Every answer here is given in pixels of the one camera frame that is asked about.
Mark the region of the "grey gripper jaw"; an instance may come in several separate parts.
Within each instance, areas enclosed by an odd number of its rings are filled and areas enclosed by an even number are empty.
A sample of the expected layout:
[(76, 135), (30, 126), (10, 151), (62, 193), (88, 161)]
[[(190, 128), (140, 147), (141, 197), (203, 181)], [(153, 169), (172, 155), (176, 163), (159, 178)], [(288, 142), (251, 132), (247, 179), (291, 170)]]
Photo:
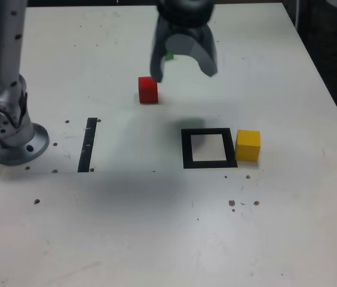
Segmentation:
[(217, 74), (215, 41), (207, 25), (173, 34), (166, 40), (165, 46), (171, 54), (195, 59), (201, 71), (208, 77)]
[(150, 74), (156, 83), (163, 80), (164, 65), (166, 61), (166, 41), (171, 35), (171, 29), (168, 21), (158, 20), (152, 45)]

